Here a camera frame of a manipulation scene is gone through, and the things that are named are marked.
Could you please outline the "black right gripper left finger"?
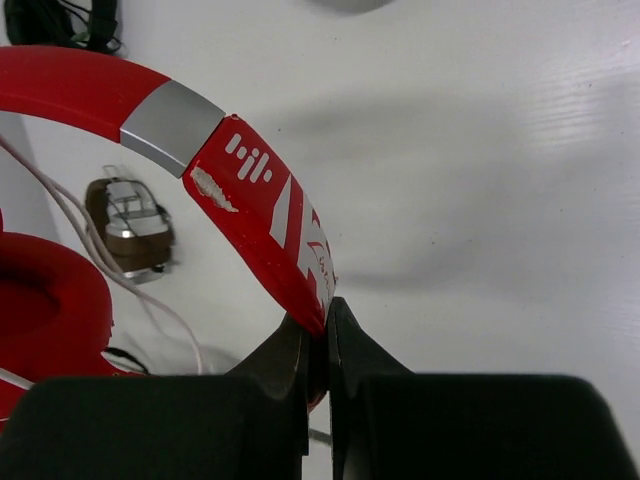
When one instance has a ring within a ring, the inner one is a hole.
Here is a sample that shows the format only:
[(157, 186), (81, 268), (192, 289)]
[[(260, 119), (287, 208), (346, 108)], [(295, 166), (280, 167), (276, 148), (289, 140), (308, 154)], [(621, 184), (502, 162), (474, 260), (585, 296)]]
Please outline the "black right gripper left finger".
[(5, 479), (297, 479), (306, 334), (293, 320), (224, 375), (58, 378), (1, 436)]

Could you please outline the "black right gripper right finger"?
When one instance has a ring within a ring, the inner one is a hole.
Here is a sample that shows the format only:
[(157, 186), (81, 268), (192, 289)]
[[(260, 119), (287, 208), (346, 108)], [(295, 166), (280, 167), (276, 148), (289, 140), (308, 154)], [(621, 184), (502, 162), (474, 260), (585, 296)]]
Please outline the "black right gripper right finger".
[(573, 376), (414, 373), (342, 298), (326, 324), (337, 479), (635, 479), (601, 394)]

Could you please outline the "red headphones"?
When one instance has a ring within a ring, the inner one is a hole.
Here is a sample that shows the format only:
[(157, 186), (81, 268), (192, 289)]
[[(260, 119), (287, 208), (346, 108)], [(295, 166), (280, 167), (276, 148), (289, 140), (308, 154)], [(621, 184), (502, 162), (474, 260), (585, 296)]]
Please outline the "red headphones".
[[(323, 334), (336, 277), (319, 217), (294, 175), (244, 120), (179, 82), (79, 49), (1, 51), (1, 107), (107, 138), (180, 179), (269, 294)], [(1, 235), (1, 415), (34, 384), (111, 376), (112, 305), (86, 258), (49, 240)]]

